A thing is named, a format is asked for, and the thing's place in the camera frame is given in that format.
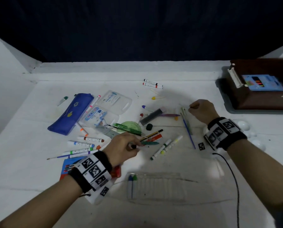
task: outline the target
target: wristband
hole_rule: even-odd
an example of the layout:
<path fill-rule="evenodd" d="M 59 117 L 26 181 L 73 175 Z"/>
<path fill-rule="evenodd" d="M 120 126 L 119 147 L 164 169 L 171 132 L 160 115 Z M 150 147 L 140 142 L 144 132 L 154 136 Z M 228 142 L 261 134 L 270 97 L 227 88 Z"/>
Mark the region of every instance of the wristband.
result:
<path fill-rule="evenodd" d="M 76 163 L 68 174 L 75 179 L 83 192 L 86 193 L 91 189 L 94 189 L 94 191 L 100 189 L 111 180 L 112 177 L 109 173 L 111 170 L 112 165 L 106 154 L 98 151 Z"/>
<path fill-rule="evenodd" d="M 204 135 L 204 138 L 213 150 L 218 148 L 227 150 L 232 143 L 247 139 L 237 124 L 224 117 L 212 120 L 208 124 L 208 130 L 209 132 Z"/>

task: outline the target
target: dark curtain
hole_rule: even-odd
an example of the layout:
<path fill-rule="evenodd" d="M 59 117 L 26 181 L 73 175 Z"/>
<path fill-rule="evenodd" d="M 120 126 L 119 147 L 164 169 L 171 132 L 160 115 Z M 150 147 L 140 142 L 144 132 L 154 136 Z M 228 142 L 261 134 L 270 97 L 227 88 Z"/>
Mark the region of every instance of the dark curtain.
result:
<path fill-rule="evenodd" d="M 43 62 L 257 58 L 283 0 L 0 0 L 0 38 Z"/>

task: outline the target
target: pencil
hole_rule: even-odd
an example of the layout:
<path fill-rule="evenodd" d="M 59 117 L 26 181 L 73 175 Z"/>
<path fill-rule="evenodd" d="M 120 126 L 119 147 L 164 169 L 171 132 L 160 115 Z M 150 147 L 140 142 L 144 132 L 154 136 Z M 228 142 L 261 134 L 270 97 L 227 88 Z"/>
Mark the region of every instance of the pencil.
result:
<path fill-rule="evenodd" d="M 141 139 L 140 141 L 146 140 L 146 139 L 152 137 L 153 135 L 160 133 L 161 131 L 163 131 L 163 129 L 161 129 L 161 130 L 159 130 L 159 131 L 156 131 L 156 132 L 154 132 L 154 133 L 152 133 L 152 134 L 146 136 L 147 138 L 143 138 L 143 139 Z"/>
<path fill-rule="evenodd" d="M 191 138 L 190 131 L 189 131 L 189 129 L 188 129 L 188 126 L 187 126 L 187 124 L 186 124 L 186 122 L 185 122 L 185 119 L 184 119 L 184 117 L 183 117 L 183 115 L 182 115 L 182 114 L 181 114 L 181 117 L 182 117 L 182 120 L 184 121 L 184 124 L 185 124 L 186 130 L 187 130 L 187 132 L 188 132 L 188 135 L 189 135 L 190 141 L 192 142 L 192 145 L 193 145 L 194 149 L 196 149 L 196 148 L 195 148 L 195 145 L 194 145 L 194 142 L 193 142 L 193 140 L 192 140 L 192 138 Z"/>

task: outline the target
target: table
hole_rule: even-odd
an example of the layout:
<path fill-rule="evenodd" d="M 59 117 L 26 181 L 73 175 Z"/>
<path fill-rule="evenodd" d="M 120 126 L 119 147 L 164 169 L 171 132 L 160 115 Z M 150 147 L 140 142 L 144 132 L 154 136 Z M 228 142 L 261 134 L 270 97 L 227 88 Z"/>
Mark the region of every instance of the table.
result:
<path fill-rule="evenodd" d="M 40 81 L 0 134 L 0 220 L 59 180 L 63 159 L 46 159 L 70 150 L 66 141 L 75 140 L 80 134 L 78 128 L 74 128 L 68 136 L 63 136 L 48 131 L 47 127 L 63 113 L 76 93 L 97 96 L 113 90 L 132 98 L 132 106 L 120 115 L 119 123 L 135 121 L 143 112 L 141 105 L 175 108 L 199 98 L 208 99 L 219 115 L 251 123 L 265 143 L 266 152 L 283 164 L 283 115 L 231 115 L 225 110 L 214 81 L 161 83 L 164 85 L 162 95 L 166 98 L 151 100 L 153 92 L 140 81 Z M 69 99 L 57 107 L 64 96 Z M 193 133 L 201 134 L 205 125 L 193 116 L 189 120 Z M 123 164 L 122 177 L 102 203 L 94 206 L 79 198 L 55 227 L 236 226 L 237 192 L 224 161 L 219 161 L 224 172 L 221 175 L 216 160 L 204 158 L 192 148 L 182 120 L 161 117 L 152 124 L 152 131 L 164 129 L 165 139 L 177 134 L 184 138 L 169 153 L 152 162 L 149 158 L 157 147 L 141 150 Z M 108 140 L 91 128 L 87 131 Z M 231 160 L 230 165 L 240 188 L 241 227 L 274 227 L 272 217 Z M 124 176 L 135 171 L 181 173 L 185 179 L 186 203 L 143 205 L 128 202 L 123 196 L 126 194 Z"/>

